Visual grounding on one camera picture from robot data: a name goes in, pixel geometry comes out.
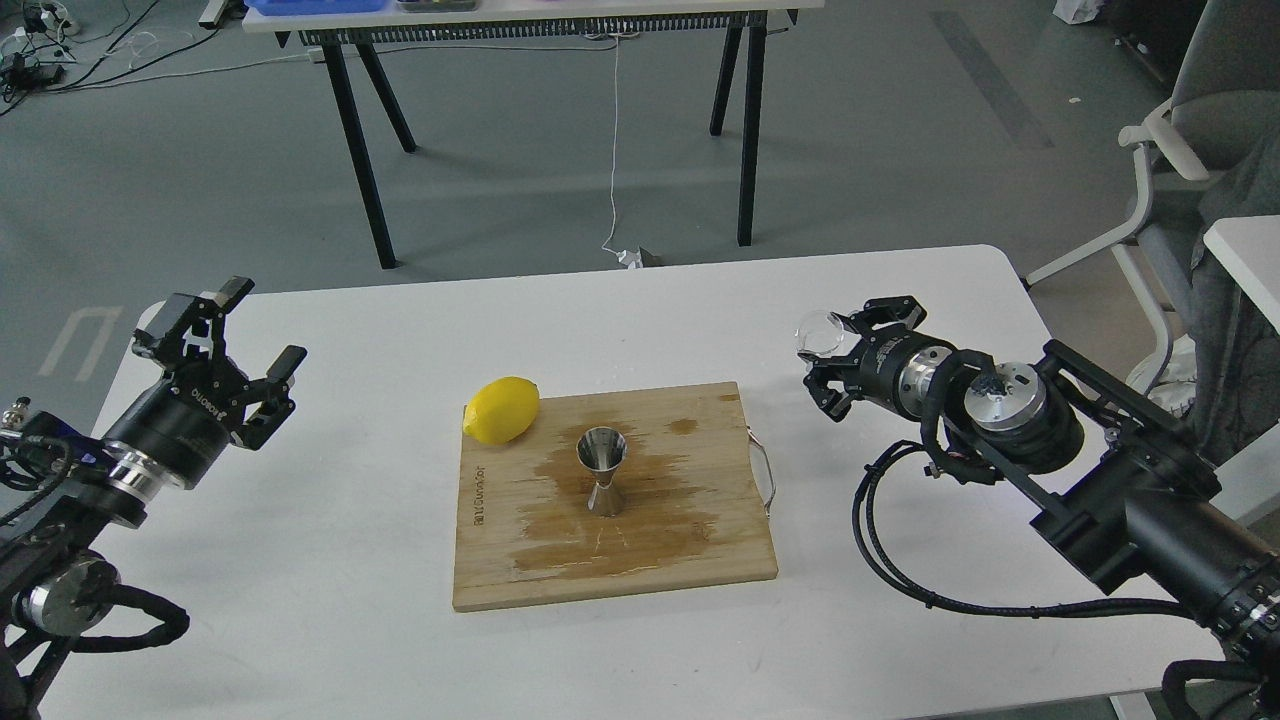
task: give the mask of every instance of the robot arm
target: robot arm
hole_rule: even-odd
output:
[[[1192,450],[1190,429],[1057,341],[1034,365],[996,365],[986,354],[915,332],[923,318],[910,297],[832,313],[829,322],[859,341],[838,356],[800,350],[809,365],[804,384],[819,410],[840,421],[854,401],[869,400],[920,424],[936,475],[1009,480],[1039,507],[1032,527],[1103,593],[1137,575],[1155,579],[1239,659],[1171,665],[1171,706],[1190,712],[1176,697],[1188,678],[1247,675],[1260,683],[1258,706],[1280,711],[1280,564],[1266,543],[1210,505],[1221,486]],[[1047,492],[1032,475],[1059,470],[1079,454],[1082,415],[1102,427],[1108,450],[1068,492]]]
[[[228,445],[262,447],[293,411],[288,393],[303,348],[285,347],[257,380],[227,356],[227,314],[252,287],[248,278],[232,278],[211,299],[175,293],[134,331],[134,355],[154,360],[163,374],[102,438],[47,413],[28,418],[26,397],[0,419],[0,480],[31,492],[0,518],[0,620],[5,630],[23,632],[0,647],[0,717],[38,717],[36,707],[70,652],[156,647],[187,630],[186,611],[120,584],[116,569],[90,546],[110,523],[141,525],[164,486],[196,487]],[[120,605],[160,624],[129,638],[82,637]],[[41,646],[23,676],[18,664]]]

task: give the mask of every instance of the floor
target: floor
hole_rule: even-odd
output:
[[[81,37],[148,4],[63,1]],[[157,5],[137,28],[150,35],[95,79],[205,37],[204,5]],[[91,428],[138,314],[230,274],[282,292],[617,268],[599,250],[616,67],[616,249],[692,264],[989,243],[1025,273],[1123,219],[1133,178],[1116,132],[1164,92],[1105,27],[1066,26],[1047,0],[828,5],[769,40],[746,249],[733,241],[739,113],[724,137],[705,132],[719,33],[617,51],[572,38],[387,53],[412,155],[353,72],[394,270],[378,268],[325,70],[297,40],[282,50],[229,23],[128,79],[280,61],[33,95],[0,118],[0,398],[27,395]],[[15,6],[0,3],[6,35]],[[109,42],[73,45],[69,77]],[[1149,351],[1110,256],[1032,299],[1056,337],[1115,374]],[[849,300],[865,300],[856,277]],[[1100,700],[983,717],[1112,716]]]

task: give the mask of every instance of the table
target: table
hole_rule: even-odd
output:
[[[616,32],[658,32],[678,29],[727,28],[721,60],[710,133],[719,136],[724,126],[728,94],[741,46],[748,31],[746,115],[742,126],[742,172],[739,184],[737,242],[751,243],[755,213],[755,173],[760,141],[760,105],[764,92],[764,46],[769,10],[822,8],[826,0],[481,0],[472,12],[411,13],[394,3],[375,13],[342,15],[262,15],[250,10],[246,32],[274,32],[285,42],[297,32],[305,45],[319,46],[324,54],[342,118],[347,149],[356,170],[369,228],[383,269],[397,265],[387,218],[383,214],[378,183],[374,179],[369,149],[356,110],[351,79],[342,46],[355,45],[369,78],[378,91],[401,147],[413,152],[417,143],[383,70],[376,42],[421,42],[440,40],[494,40],[513,37],[581,36]]]
[[[863,564],[849,520],[860,469],[918,429],[865,402],[831,423],[792,333],[813,310],[904,293],[927,307],[924,332],[997,359],[1039,359],[1048,338],[987,246],[251,295],[228,351],[256,377],[285,343],[307,347],[297,413],[262,451],[228,450],[193,492],[166,489],[141,529],[95,546],[192,628],[163,650],[72,657],[45,716],[888,719],[1152,688],[1172,660],[1220,659],[1171,618],[929,611]],[[582,322],[598,313],[612,322]],[[453,612],[461,411],[507,374],[548,397],[736,380],[778,483],[778,578]],[[156,375],[125,356],[95,432]],[[1097,436],[1044,484],[1092,468]],[[923,584],[978,602],[1097,597],[1014,488],[910,465],[878,518]],[[136,629],[111,625],[125,619],[99,630]]]
[[[1240,290],[1280,328],[1280,215],[1224,218],[1204,232],[1204,246]],[[1219,469],[1222,493],[1213,505],[1242,523],[1280,507],[1275,468],[1280,466],[1280,425],[1251,442]]]

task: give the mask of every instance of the jigger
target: jigger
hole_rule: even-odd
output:
[[[622,512],[622,491],[613,484],[613,473],[627,457],[627,438],[613,428],[591,428],[577,441],[577,459],[595,475],[586,509],[602,518]]]

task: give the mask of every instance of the plastic bin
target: plastic bin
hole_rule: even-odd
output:
[[[244,0],[264,15],[324,15],[335,13],[374,13],[387,0]]]

